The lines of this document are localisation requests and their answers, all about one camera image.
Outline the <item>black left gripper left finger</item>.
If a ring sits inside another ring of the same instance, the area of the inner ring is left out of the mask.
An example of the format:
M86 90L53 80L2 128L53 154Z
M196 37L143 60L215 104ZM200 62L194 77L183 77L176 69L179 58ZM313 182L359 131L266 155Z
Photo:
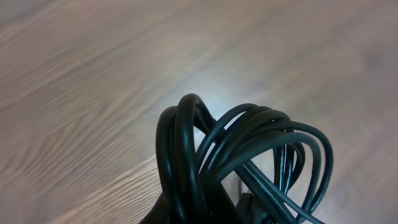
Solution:
M244 224L249 222L249 194L244 193L238 203L230 200L226 192L220 192L214 195L211 201L213 208L209 217L194 218L188 223L205 223L205 224ZM139 222L139 224L169 224L182 223L171 216L168 211L163 195L160 196L150 210L150 212Z

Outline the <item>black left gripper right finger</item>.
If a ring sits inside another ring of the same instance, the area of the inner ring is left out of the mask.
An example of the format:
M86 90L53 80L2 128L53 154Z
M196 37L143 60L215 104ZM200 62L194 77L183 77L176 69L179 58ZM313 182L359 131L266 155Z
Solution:
M271 208L271 200L268 197L260 197L253 193L242 193L236 206L236 224L272 224L275 218Z

